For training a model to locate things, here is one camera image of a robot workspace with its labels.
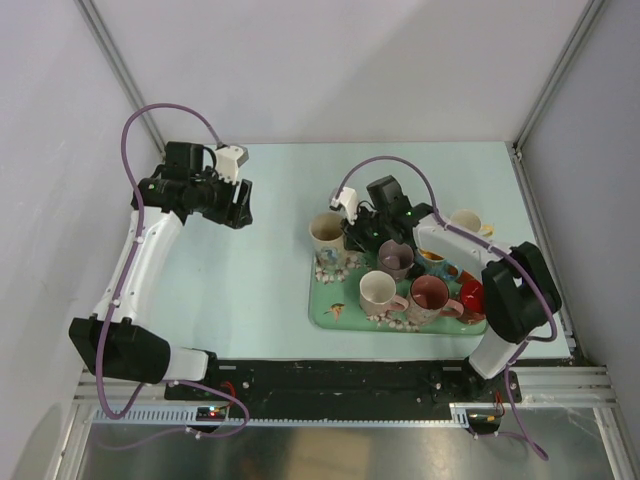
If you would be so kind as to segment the light pink mug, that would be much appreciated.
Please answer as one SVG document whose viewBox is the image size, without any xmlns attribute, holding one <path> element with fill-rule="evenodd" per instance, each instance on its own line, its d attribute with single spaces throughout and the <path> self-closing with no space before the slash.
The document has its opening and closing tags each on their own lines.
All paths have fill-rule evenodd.
<svg viewBox="0 0 640 480">
<path fill-rule="evenodd" d="M 367 316 L 404 312 L 409 302 L 397 294 L 394 279 L 383 271 L 370 271 L 359 282 L 359 305 Z"/>
</svg>

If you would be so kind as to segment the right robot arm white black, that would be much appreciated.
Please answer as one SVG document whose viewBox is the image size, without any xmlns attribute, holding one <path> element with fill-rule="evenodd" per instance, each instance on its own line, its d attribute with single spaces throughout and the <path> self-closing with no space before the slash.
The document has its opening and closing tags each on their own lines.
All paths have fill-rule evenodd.
<svg viewBox="0 0 640 480">
<path fill-rule="evenodd" d="M 371 251 L 385 240 L 409 244 L 417 254 L 432 252 L 468 272 L 482 286 L 487 329 L 466 359 L 464 393 L 486 400 L 498 388 L 497 375 L 531 342 L 552 343 L 562 301 L 540 249 L 531 242 L 510 246 L 455 225 L 435 202 L 412 204 L 398 181 L 383 177 L 368 187 L 370 211 L 345 184 L 330 196 L 331 209 L 344 213 L 348 240 Z"/>
</svg>

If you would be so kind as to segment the mauve mug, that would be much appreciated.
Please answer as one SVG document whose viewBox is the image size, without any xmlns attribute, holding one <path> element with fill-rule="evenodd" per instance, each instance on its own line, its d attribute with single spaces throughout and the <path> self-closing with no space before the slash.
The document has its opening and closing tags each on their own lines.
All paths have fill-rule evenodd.
<svg viewBox="0 0 640 480">
<path fill-rule="evenodd" d="M 413 266 L 414 251 L 409 244 L 390 239 L 380 246 L 377 269 L 390 275 L 396 283 L 405 280 Z"/>
</svg>

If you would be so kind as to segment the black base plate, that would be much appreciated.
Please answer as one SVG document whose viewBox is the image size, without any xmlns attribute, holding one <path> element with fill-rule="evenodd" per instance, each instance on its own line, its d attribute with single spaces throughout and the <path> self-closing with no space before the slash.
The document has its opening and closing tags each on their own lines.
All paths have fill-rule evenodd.
<svg viewBox="0 0 640 480">
<path fill-rule="evenodd" d="M 231 413 L 337 420 L 443 419 L 451 403 L 521 402 L 515 373 L 490 380 L 464 361 L 219 360 L 195 386 L 173 386 L 170 401 L 206 404 L 220 389 L 238 399 Z"/>
</svg>

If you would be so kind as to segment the yellow mug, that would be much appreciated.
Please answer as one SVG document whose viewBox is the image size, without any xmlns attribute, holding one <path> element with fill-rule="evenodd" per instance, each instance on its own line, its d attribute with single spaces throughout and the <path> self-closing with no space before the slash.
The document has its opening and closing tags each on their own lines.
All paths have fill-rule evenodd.
<svg viewBox="0 0 640 480">
<path fill-rule="evenodd" d="M 482 237 L 491 237 L 495 230 L 492 225 L 484 224 L 476 212 L 469 209 L 459 209 L 450 216 L 453 224 L 466 228 L 472 233 L 476 233 Z"/>
</svg>

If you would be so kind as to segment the red mug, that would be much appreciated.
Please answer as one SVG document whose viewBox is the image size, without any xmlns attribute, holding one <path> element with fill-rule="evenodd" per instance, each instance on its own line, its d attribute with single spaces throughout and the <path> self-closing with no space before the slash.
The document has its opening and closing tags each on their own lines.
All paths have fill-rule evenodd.
<svg viewBox="0 0 640 480">
<path fill-rule="evenodd" d="M 465 282 L 459 292 L 457 300 L 463 306 L 463 314 L 458 318 L 467 325 L 475 325 L 486 319 L 484 288 L 477 280 Z"/>
</svg>

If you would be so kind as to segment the blue floral mug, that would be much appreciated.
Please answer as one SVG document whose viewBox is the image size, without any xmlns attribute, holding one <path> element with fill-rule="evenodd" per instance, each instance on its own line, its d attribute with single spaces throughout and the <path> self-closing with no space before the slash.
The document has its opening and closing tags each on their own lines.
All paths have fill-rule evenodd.
<svg viewBox="0 0 640 480">
<path fill-rule="evenodd" d="M 462 270 L 444 257 L 423 249 L 418 250 L 419 260 L 429 275 L 439 277 L 445 282 L 454 282 L 461 276 Z"/>
</svg>

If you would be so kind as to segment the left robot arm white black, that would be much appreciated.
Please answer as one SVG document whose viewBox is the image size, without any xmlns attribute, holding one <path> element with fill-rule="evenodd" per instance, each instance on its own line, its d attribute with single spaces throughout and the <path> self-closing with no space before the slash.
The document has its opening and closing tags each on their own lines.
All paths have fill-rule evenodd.
<svg viewBox="0 0 640 480">
<path fill-rule="evenodd" d="M 69 337 L 95 377 L 157 384 L 187 380 L 201 399 L 221 389 L 220 372 L 202 350 L 179 347 L 156 333 L 151 299 L 168 254 L 192 214 L 241 229 L 252 222 L 252 183 L 239 177 L 248 160 L 239 145 L 209 148 L 169 142 L 165 161 L 139 181 L 125 245 L 105 293 Z"/>
</svg>

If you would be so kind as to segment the cream floral mug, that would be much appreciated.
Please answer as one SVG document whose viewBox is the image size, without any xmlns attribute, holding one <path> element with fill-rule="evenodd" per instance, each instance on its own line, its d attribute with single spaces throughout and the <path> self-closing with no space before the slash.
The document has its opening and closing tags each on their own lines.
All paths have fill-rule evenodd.
<svg viewBox="0 0 640 480">
<path fill-rule="evenodd" d="M 333 274 L 343 269 L 347 262 L 342 217 L 335 212 L 315 216 L 309 224 L 317 270 Z"/>
</svg>

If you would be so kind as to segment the green floral tray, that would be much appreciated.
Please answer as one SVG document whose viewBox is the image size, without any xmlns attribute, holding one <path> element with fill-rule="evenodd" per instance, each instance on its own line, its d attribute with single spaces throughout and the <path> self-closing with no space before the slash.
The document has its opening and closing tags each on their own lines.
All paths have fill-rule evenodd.
<svg viewBox="0 0 640 480">
<path fill-rule="evenodd" d="M 420 323 L 415 316 L 386 311 L 367 316 L 359 304 L 361 278 L 373 270 L 374 257 L 350 252 L 342 268 L 316 261 L 311 272 L 309 317 L 318 327 L 354 332 L 402 332 L 424 335 L 478 337 L 488 327 L 486 320 L 459 320 L 439 316 Z"/>
</svg>

